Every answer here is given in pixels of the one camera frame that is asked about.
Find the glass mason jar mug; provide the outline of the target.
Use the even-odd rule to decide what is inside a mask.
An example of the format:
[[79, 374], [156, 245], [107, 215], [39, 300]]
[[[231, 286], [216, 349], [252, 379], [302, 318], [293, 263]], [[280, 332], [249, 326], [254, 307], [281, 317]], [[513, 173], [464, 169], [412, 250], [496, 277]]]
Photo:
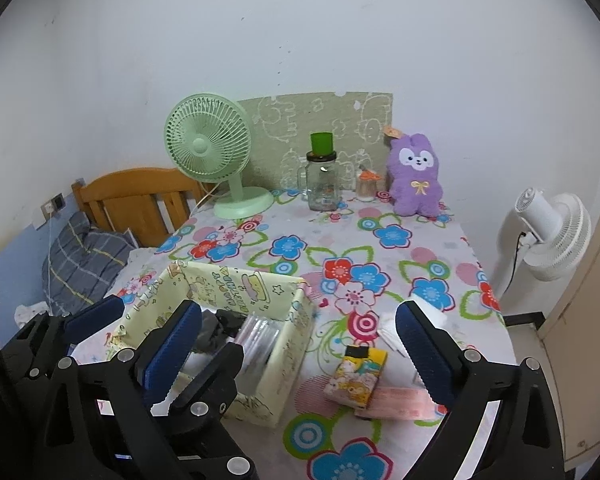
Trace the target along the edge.
[[337, 155], [306, 154], [306, 164], [297, 171], [298, 190], [314, 211], [335, 211], [340, 202]]

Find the grey plaid pillow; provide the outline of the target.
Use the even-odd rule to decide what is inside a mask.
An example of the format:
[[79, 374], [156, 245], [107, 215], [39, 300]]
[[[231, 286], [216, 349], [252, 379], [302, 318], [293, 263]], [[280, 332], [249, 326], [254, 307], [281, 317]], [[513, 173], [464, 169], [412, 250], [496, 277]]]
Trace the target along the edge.
[[42, 265], [43, 292], [53, 316], [76, 314], [105, 297], [136, 248], [129, 233], [92, 226], [77, 211], [50, 245]]

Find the green patterned wall mat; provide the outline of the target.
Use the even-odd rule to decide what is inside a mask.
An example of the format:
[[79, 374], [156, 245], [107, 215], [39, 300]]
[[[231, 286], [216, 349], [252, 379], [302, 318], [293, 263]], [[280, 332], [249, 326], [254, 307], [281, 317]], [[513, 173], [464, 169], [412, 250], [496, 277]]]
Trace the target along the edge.
[[385, 92], [315, 92], [242, 100], [252, 132], [244, 185], [295, 188], [297, 171], [311, 151], [310, 136], [334, 138], [340, 186], [355, 188], [365, 168], [383, 176], [389, 148], [384, 128], [392, 123], [393, 95]]

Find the white cloth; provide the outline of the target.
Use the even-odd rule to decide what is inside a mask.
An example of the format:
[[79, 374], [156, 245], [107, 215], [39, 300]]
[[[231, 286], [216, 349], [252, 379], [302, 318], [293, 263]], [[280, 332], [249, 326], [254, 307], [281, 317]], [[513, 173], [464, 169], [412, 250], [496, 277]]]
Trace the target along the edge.
[[[426, 300], [413, 298], [415, 304], [418, 305], [419, 309], [428, 318], [429, 322], [435, 328], [445, 328], [446, 322], [448, 322], [448, 316], [441, 310], [434, 307]], [[377, 327], [377, 335], [385, 341], [385, 344], [392, 350], [395, 351], [402, 358], [407, 357], [407, 353], [399, 337], [398, 331], [396, 330], [396, 314], [383, 313], [379, 318], [379, 324]]]
[[18, 328], [23, 328], [32, 320], [32, 318], [48, 312], [50, 312], [50, 307], [45, 301], [32, 304], [32, 306], [20, 304], [20, 306], [15, 308], [14, 321]]

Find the floral tablecloth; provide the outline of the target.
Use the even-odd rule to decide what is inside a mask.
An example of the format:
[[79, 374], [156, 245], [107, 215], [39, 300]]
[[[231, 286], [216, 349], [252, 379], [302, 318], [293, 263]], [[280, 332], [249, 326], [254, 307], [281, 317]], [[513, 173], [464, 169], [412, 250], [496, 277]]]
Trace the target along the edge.
[[443, 406], [413, 420], [362, 419], [324, 395], [351, 344], [387, 351], [382, 386], [419, 386], [405, 350], [380, 333], [404, 300], [431, 304], [462, 348], [494, 362], [515, 359], [488, 278], [447, 210], [401, 218], [385, 198], [366, 204], [347, 195], [334, 212], [315, 212], [283, 190], [267, 211], [238, 220], [204, 206], [152, 250], [114, 284], [123, 318], [74, 356], [86, 364], [136, 346], [183, 294], [206, 302], [216, 292], [240, 310], [286, 318], [273, 382], [288, 396], [277, 425], [250, 422], [264, 402], [244, 398], [224, 422], [263, 479], [400, 479], [415, 463]]

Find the white standing fan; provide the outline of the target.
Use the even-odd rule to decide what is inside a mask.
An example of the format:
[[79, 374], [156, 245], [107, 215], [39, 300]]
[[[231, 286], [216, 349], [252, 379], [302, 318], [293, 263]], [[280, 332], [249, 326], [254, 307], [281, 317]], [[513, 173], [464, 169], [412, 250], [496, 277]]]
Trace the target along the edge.
[[496, 289], [502, 299], [523, 264], [540, 282], [554, 282], [573, 271], [591, 243], [591, 216], [580, 197], [560, 193], [546, 197], [539, 188], [526, 188], [514, 205], [524, 225], [518, 235], [508, 282]]

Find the wall power socket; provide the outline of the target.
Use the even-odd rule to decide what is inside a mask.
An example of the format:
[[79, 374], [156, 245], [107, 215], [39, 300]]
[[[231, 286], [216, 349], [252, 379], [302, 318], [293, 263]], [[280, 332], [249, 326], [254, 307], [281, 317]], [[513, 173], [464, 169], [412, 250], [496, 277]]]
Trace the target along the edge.
[[57, 214], [58, 211], [64, 209], [66, 206], [65, 196], [62, 193], [59, 193], [48, 200], [41, 206], [41, 211], [43, 218], [45, 220], [50, 220], [54, 214]]

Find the green cup on jar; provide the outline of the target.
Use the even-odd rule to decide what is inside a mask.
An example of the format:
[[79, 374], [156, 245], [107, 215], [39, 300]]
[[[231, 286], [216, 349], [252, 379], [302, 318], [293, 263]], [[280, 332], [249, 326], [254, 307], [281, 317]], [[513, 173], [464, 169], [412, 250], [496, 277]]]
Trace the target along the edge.
[[334, 138], [328, 131], [310, 134], [311, 154], [314, 156], [327, 156], [334, 151]]

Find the dark grey sock bundle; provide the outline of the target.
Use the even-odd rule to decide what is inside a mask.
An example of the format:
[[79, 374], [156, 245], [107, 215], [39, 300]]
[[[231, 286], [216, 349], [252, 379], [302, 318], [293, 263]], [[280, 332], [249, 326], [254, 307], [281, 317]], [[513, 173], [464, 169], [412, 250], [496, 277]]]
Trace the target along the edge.
[[215, 312], [202, 311], [202, 323], [198, 332], [193, 352], [213, 354], [227, 343], [228, 338], [235, 338], [245, 323], [246, 316], [231, 310], [219, 309]]

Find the green desk fan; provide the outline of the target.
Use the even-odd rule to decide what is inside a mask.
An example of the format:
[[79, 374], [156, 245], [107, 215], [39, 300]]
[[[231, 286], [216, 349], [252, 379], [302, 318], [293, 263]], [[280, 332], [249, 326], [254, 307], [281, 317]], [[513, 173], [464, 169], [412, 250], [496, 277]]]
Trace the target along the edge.
[[242, 184], [252, 139], [248, 115], [241, 105], [214, 93], [182, 99], [166, 118], [164, 145], [174, 165], [187, 177], [228, 185], [228, 192], [213, 205], [218, 218], [245, 219], [273, 205], [269, 190]]

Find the yellow cartoon tissue pack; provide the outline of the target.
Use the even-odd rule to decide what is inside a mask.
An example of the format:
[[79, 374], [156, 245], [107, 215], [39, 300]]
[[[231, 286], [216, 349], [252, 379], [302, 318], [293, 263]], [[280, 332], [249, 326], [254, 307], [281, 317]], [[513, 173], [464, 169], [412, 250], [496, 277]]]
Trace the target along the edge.
[[364, 410], [379, 382], [388, 359], [386, 350], [347, 346], [335, 373], [324, 388], [328, 400]]

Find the pink tissue pack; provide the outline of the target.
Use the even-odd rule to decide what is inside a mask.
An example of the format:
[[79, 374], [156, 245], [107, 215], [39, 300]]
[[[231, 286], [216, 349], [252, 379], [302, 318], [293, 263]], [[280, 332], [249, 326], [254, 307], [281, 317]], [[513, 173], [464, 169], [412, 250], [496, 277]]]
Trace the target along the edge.
[[354, 414], [364, 419], [434, 422], [446, 414], [446, 407], [434, 402], [426, 389], [378, 387], [366, 408], [356, 408]]

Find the wooden bed headboard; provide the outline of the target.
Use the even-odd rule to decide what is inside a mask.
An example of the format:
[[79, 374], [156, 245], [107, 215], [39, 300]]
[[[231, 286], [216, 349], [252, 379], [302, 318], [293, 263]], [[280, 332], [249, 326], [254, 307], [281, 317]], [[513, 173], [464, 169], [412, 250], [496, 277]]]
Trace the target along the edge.
[[134, 168], [71, 185], [79, 210], [106, 232], [130, 231], [142, 247], [157, 247], [188, 220], [211, 186], [177, 169]]

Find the yellow cartoon storage box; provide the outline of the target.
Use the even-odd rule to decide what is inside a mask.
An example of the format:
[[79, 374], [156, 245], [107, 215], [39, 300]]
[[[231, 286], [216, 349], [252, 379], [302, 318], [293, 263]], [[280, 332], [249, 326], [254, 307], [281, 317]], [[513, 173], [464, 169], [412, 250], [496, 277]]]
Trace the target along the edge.
[[134, 301], [106, 343], [107, 356], [137, 348], [192, 300], [201, 309], [225, 310], [244, 320], [233, 337], [244, 360], [230, 417], [274, 428], [296, 380], [313, 328], [314, 304], [302, 278], [217, 264], [177, 261]]

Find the crumpled white cloth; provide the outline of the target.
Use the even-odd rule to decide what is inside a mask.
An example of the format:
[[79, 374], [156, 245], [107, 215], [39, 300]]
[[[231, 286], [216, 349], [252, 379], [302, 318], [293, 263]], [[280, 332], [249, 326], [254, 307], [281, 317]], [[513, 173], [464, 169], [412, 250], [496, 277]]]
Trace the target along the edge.
[[50, 307], [45, 301], [32, 304], [32, 306], [20, 304], [20, 306], [15, 308], [14, 321], [18, 328], [23, 328], [32, 320], [32, 318], [48, 312], [50, 312]]

